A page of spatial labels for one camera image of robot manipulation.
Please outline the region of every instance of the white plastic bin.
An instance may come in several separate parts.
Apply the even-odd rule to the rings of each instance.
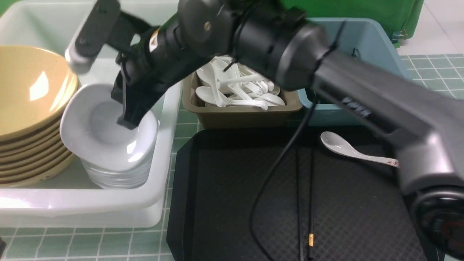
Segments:
[[[64,54],[93,0],[23,0],[0,18],[0,45],[32,45]],[[177,10],[176,1],[122,0],[124,11],[153,25]],[[113,83],[116,52],[104,47],[82,84]],[[159,222],[177,121],[181,84],[153,110],[160,120],[148,181],[136,189],[100,189],[76,160],[57,177],[30,188],[0,189],[0,227],[151,227]]]

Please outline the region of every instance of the stack of white bowls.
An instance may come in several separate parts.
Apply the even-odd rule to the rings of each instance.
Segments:
[[[134,130],[119,126],[123,107],[111,99],[112,88],[111,84],[90,84],[78,90],[64,111],[60,133],[96,185],[136,188],[150,173],[158,121],[149,111]]]

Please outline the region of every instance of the black cable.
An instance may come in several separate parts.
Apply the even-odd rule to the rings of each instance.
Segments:
[[[261,185],[261,188],[259,189],[259,192],[258,192],[256,198],[253,201],[253,206],[251,207],[251,212],[250,212],[250,216],[249,216],[249,219],[248,219],[249,231],[251,233],[251,237],[253,238],[255,243],[258,245],[259,249],[263,252],[263,254],[269,259],[269,261],[274,261],[274,259],[271,257],[271,255],[267,252],[267,250],[263,247],[261,242],[258,240],[258,237],[256,236],[256,234],[254,232],[254,229],[253,229],[253,217],[255,215],[256,206],[258,205],[259,199],[263,195],[264,189],[266,188],[267,183],[269,183],[269,181],[271,180],[271,177],[274,174],[274,172],[276,171],[277,167],[282,162],[282,160],[284,159],[284,156],[290,150],[293,143],[295,143],[296,139],[298,139],[298,137],[300,136],[301,131],[303,130],[303,128],[308,124],[309,120],[313,116],[318,101],[319,101],[319,98],[316,96],[314,98],[313,104],[306,111],[306,113],[305,113],[305,115],[303,117],[303,120],[300,122],[298,128],[296,129],[295,133],[291,137],[290,141],[287,143],[287,145],[284,147],[284,149],[282,150],[280,155],[277,157],[277,160],[274,162],[272,167],[269,169],[269,172],[268,172],[268,174],[266,176],[266,179],[264,180],[264,183]]]
[[[337,32],[337,35],[335,36],[335,40],[334,42],[329,46],[329,50],[327,52],[325,52],[322,57],[320,57],[317,61],[316,61],[316,64],[314,66],[314,70],[313,72],[309,75],[309,82],[310,82],[310,87],[312,86],[313,82],[314,82],[314,78],[315,78],[315,75],[316,75],[316,71],[317,69],[319,69],[319,67],[321,66],[322,62],[324,61],[324,59],[331,53],[333,52],[335,49],[337,49],[338,47],[338,39],[340,38],[341,34],[342,34],[342,31],[343,29],[345,28],[345,25],[346,25],[346,20],[344,20],[342,22],[342,24],[340,25],[340,27],[338,28],[338,32]],[[287,145],[284,147],[284,149],[282,150],[282,152],[280,153],[280,155],[277,157],[276,161],[274,162],[274,164],[272,165],[272,167],[269,169],[269,172],[266,176],[266,179],[264,180],[264,183],[261,185],[261,187],[259,188],[259,192],[258,194],[256,195],[255,199],[253,200],[253,205],[251,207],[251,211],[250,211],[250,215],[248,216],[248,230],[250,231],[250,234],[251,234],[251,237],[252,239],[254,240],[255,244],[257,244],[258,248],[261,250],[261,252],[263,252],[263,254],[267,257],[267,259],[269,261],[275,261],[271,255],[267,252],[267,250],[263,247],[263,245],[261,244],[261,242],[258,240],[258,237],[256,236],[255,232],[254,232],[254,229],[253,229],[253,217],[255,215],[255,211],[256,211],[256,207],[258,205],[258,202],[259,202],[259,199],[262,197],[263,193],[264,193],[264,190],[267,186],[267,183],[269,183],[269,181],[271,180],[271,177],[272,175],[274,174],[274,172],[277,170],[277,167],[280,165],[280,163],[282,162],[282,160],[284,159],[285,155],[287,154],[287,152],[290,150],[290,148],[292,147],[293,143],[295,143],[296,139],[298,139],[298,137],[300,136],[301,134],[301,131],[303,130],[303,128],[308,125],[309,123],[309,120],[311,120],[311,117],[313,116],[314,114],[314,111],[316,110],[316,106],[317,106],[317,103],[319,102],[319,97],[317,95],[314,96],[314,100],[313,100],[313,104],[311,105],[311,107],[306,111],[305,115],[303,116],[303,119],[301,120],[298,128],[296,129],[295,133],[293,134],[293,136],[291,137],[290,141],[288,141]]]

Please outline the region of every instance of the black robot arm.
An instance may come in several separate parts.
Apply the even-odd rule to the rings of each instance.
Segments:
[[[412,209],[416,227],[464,259],[464,102],[334,51],[305,16],[276,0],[180,0],[177,14],[158,27],[122,12],[117,0],[98,0],[65,56],[85,73],[103,45],[119,51],[111,96],[124,106],[118,123],[129,129],[216,55],[230,55],[284,90],[313,88],[395,147],[402,193],[421,195]],[[141,41],[131,46],[136,34]]]

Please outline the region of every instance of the stack of yellow plates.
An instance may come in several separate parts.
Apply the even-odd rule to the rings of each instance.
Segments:
[[[78,87],[64,57],[33,46],[0,46],[0,187],[43,181],[73,161],[59,124]]]

